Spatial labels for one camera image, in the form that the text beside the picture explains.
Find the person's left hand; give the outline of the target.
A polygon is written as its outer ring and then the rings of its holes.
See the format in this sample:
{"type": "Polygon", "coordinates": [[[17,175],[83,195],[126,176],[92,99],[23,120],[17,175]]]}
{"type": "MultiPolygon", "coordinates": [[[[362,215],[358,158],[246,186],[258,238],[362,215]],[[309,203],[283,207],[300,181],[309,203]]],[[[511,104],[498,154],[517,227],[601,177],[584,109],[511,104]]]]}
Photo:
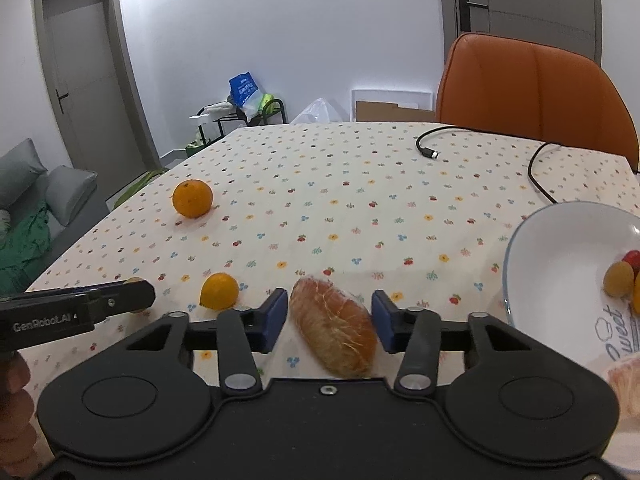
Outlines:
{"type": "Polygon", "coordinates": [[[28,365],[18,352],[1,363],[1,471],[11,479],[28,477],[38,466],[29,381],[28,365]]]}

